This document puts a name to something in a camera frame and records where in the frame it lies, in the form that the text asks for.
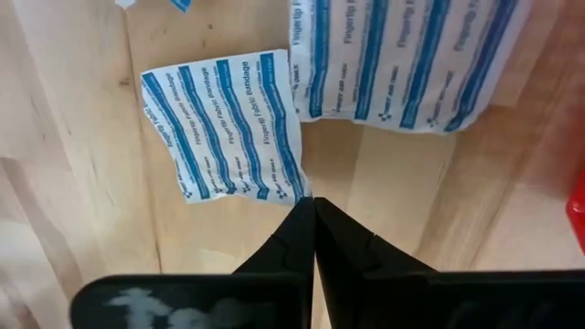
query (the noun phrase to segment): red object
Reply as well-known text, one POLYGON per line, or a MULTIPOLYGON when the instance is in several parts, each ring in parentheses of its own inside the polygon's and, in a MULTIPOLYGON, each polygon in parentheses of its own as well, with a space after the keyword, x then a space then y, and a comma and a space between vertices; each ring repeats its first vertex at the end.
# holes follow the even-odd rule
POLYGON ((581 245, 581 251, 585 254, 585 170, 567 202, 567 215, 581 245))

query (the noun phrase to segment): black plastic tool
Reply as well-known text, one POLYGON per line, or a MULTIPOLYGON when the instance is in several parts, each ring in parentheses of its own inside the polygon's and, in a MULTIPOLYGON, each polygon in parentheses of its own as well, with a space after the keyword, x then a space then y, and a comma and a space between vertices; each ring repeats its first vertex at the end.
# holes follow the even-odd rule
POLYGON ((314 254, 332 328, 585 328, 585 271, 441 273, 324 198, 304 198, 228 275, 124 275, 84 287, 78 328, 310 328, 314 254))

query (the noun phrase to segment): blue stripe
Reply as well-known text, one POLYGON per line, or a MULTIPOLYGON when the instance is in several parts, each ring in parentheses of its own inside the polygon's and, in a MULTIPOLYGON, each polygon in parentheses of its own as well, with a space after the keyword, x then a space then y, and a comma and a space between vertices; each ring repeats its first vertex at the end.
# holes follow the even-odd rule
POLYGON ((236 94, 234 93, 234 90, 231 86, 231 74, 229 73, 228 61, 226 59, 222 59, 218 60, 216 63, 218 65, 219 84, 221 86, 221 90, 223 91, 226 102, 228 103, 229 109, 233 115, 234 123, 238 127, 239 133, 242 137, 244 151, 250 159, 251 179, 259 188, 257 198, 266 200, 269 190, 262 181, 260 158, 258 157, 256 147, 254 146, 250 125, 244 118, 244 114, 241 111, 236 94))
POLYGON ((484 27, 482 28, 482 33, 480 34, 480 36, 478 38, 477 45, 475 46, 475 49, 473 50, 472 62, 470 64, 468 70, 465 72, 465 76, 463 77, 463 80, 460 83, 459 88, 457 89, 457 94, 455 95, 455 100, 453 101, 453 105, 452 105, 452 112, 455 112, 455 109, 461 104, 461 97, 463 94, 463 90, 467 86, 467 82, 469 81, 469 77, 471 76, 473 69, 475 69, 475 66, 477 65, 477 59, 479 58, 479 53, 481 52, 482 46, 484 45, 485 36, 487 35, 487 31, 489 30, 491 24, 493 23, 493 17, 494 17, 494 12, 495 12, 496 8, 497 8, 497 3, 494 3, 492 5, 492 9, 490 10, 490 13, 488 15, 488 19, 485 22, 484 27))
POLYGON ((376 69, 378 68, 380 49, 382 47, 387 11, 388 0, 374 0, 367 34, 364 68, 359 81, 359 96, 357 98, 355 119, 365 120, 369 115, 369 106, 372 101, 374 81, 376 80, 376 69))
POLYGON ((329 65, 329 0, 315 0, 314 4, 314 74, 309 94, 309 114, 322 115, 323 91, 329 65))
POLYGON ((412 86, 409 91, 408 101, 404 107, 400 128, 413 129, 419 114, 419 105, 427 89, 429 76, 432 70, 432 62, 437 53, 437 47, 441 40, 442 29, 445 24, 445 18, 449 12, 451 0, 434 0, 429 17, 429 24, 422 43, 420 51, 421 56, 417 63, 414 75, 412 76, 412 86))
POLYGON ((419 40, 417 40, 417 48, 414 52, 414 58, 412 62, 410 62, 410 69, 409 69, 409 76, 406 80, 406 89, 402 95, 402 105, 406 104, 408 100, 409 93, 410 93, 410 83, 412 82, 412 73, 414 73, 414 68, 416 68, 417 63, 419 62, 420 58, 420 48, 422 46, 422 41, 424 40, 424 34, 427 32, 427 26, 429 25, 429 12, 431 11, 431 3, 433 0, 427 0, 424 5, 424 19, 422 20, 422 26, 420 27, 419 32, 419 40))
POLYGON ((197 166, 197 162, 195 161, 195 156, 193 156, 193 151, 189 146, 189 142, 187 141, 185 131, 183 130, 183 126, 181 125, 181 122, 177 119, 175 113, 171 109, 171 106, 166 100, 161 85, 158 83, 158 80, 156 79, 153 73, 144 73, 143 81, 148 87, 149 91, 152 92, 153 99, 156 102, 156 106, 159 108, 161 113, 167 118, 167 120, 169 121, 173 128, 173 131, 175 132, 175 137, 179 146, 178 147, 179 152, 185 157, 187 171, 191 175, 191 181, 194 181, 194 183, 196 183, 197 188, 199 189, 199 194, 201 195, 201 199, 209 198, 209 189, 207 188, 207 185, 205 184, 205 181, 201 176, 201 172, 199 171, 199 167, 197 166))
POLYGON ((191 0, 171 0, 171 3, 183 13, 186 13, 186 10, 191 6, 191 0))
POLYGON ((485 76, 494 61, 495 53, 502 41, 510 17, 514 13, 516 3, 517 0, 499 1, 498 7, 495 10, 494 20, 487 32, 484 46, 480 52, 479 59, 477 60, 477 65, 473 68, 463 91, 459 102, 459 110, 455 117, 452 118, 449 124, 445 127, 445 132, 450 133, 458 130, 463 124, 463 120, 473 112, 479 92, 484 85, 485 76))
POLYGON ((303 196, 303 181, 301 180, 301 175, 294 161, 293 152, 291 152, 291 146, 288 141, 286 111, 282 104, 281 94, 276 88, 274 77, 274 56, 272 53, 262 54, 260 55, 260 63, 262 69, 262 87, 271 105, 271 110, 274 113, 274 134, 276 135, 278 152, 284 165, 284 172, 292 185, 294 201, 297 202, 303 196))
POLYGON ((188 66, 179 67, 179 79, 181 80, 183 88, 185 88, 185 94, 189 100, 189 105, 191 105, 191 110, 193 110, 193 112, 197 115, 203 124, 207 137, 207 143, 209 144, 211 153, 215 157, 216 164, 219 168, 219 175, 221 176, 223 183, 228 187, 228 191, 226 193, 234 194, 234 192, 236 192, 236 185, 229 179, 228 161, 221 151, 221 143, 219 142, 218 132, 216 132, 215 128, 213 127, 213 123, 211 123, 209 116, 205 112, 203 103, 201 102, 199 95, 197 95, 195 82, 193 81, 193 76, 191 76, 191 70, 188 66))

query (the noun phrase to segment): wooden table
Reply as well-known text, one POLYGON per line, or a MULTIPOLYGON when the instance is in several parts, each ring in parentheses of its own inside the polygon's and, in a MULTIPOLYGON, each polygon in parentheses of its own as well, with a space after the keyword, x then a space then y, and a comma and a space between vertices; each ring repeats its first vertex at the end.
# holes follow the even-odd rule
MULTIPOLYGON (((114 273, 230 272, 289 207, 186 205, 142 114, 140 72, 286 48, 286 1, 0 0, 0 327, 63 328, 114 273)), ((320 121, 303 168, 382 238, 439 270, 585 266, 564 203, 585 159, 585 2, 535 0, 493 106, 464 133, 320 121)), ((316 290, 314 327, 326 328, 316 290)))

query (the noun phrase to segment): wood grain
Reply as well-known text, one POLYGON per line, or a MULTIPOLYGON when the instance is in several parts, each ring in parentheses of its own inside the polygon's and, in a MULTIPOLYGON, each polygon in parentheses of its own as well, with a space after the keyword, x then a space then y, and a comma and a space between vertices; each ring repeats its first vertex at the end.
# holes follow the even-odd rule
MULTIPOLYGON (((449 136, 303 125, 325 196, 441 270, 584 268, 564 214, 585 165, 585 3, 534 0, 493 106, 449 136)), ((287 48, 286 1, 0 0, 0 327, 63 328, 120 272, 228 273, 289 207, 185 204, 141 110, 147 69, 287 48)), ((330 328, 315 278, 313 328, 330 328)))

